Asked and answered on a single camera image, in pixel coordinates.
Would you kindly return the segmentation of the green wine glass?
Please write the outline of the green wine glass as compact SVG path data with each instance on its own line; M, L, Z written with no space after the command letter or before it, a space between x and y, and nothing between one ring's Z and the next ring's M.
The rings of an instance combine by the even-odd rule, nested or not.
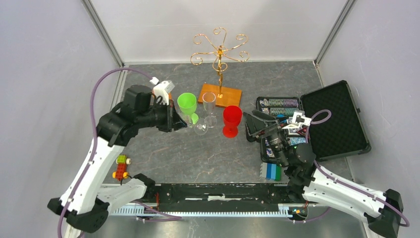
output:
M189 92L182 93L177 98L177 104L181 112L184 115L188 116L192 124L195 125L199 119L198 115L196 114L196 109L197 109L196 96Z

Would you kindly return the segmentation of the clear glass back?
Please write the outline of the clear glass back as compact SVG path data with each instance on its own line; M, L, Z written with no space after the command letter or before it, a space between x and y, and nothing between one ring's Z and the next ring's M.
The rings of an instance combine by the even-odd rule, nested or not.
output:
M197 114L185 115L187 130L193 131L197 135L205 135L209 129L209 124L204 118L200 118Z

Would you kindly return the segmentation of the red wine glass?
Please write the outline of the red wine glass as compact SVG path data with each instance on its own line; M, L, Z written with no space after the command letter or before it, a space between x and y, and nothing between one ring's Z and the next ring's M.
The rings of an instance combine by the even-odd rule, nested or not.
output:
M234 138L238 134L238 126L242 119L242 110L235 105L228 106L223 111L224 127L222 133L227 138Z

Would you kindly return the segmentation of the clear flute glass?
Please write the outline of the clear flute glass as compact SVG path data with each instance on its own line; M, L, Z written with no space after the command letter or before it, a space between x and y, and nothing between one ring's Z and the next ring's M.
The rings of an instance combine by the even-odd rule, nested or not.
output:
M217 118L213 115L216 106L216 95L213 92L206 92L202 96L202 100L207 113L205 121L208 123L209 128L214 128L217 124Z

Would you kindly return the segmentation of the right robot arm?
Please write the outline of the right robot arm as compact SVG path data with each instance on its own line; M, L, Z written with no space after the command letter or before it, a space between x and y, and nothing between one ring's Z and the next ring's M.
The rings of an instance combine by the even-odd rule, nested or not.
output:
M396 238L401 227L409 227L410 222L403 214L401 194L388 189L380 191L370 189L334 174L316 161L309 142L290 145L284 130L304 125L328 121L332 113L324 109L314 114L326 113L324 119L313 121L303 111L296 111L292 122L281 126L281 119L264 114L258 110L244 112L247 134L253 138L267 140L275 164L285 168L289 178L286 196L292 202L305 200L326 205L347 213L363 223L374 233L384 238Z

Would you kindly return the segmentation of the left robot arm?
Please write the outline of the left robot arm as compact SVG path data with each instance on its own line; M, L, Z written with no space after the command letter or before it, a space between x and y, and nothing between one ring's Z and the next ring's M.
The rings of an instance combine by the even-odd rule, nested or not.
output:
M126 90L124 99L103 115L94 128L91 147L68 190L48 202L48 208L70 226L85 233L96 232L108 216L137 199L150 202L156 195L155 182L144 174L109 192L100 187L111 167L142 128L155 127L162 132L185 128L172 100L164 100L144 85Z

